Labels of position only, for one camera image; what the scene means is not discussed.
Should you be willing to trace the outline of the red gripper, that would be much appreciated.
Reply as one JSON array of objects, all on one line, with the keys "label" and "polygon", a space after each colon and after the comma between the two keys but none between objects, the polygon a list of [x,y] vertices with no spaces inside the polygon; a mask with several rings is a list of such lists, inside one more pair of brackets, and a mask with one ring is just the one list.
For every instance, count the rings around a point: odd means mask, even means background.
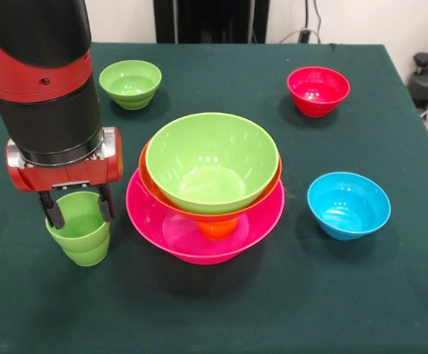
[{"label": "red gripper", "polygon": [[98,206],[104,222],[111,222],[115,214],[114,200],[108,183],[119,181],[123,172],[122,139],[115,127],[103,128],[102,144],[90,155],[75,164],[42,167],[24,160],[13,140],[6,146],[7,170],[15,187],[22,192],[39,192],[39,199],[49,225],[56,229],[65,226],[58,204],[50,190],[70,187],[97,186]]}]

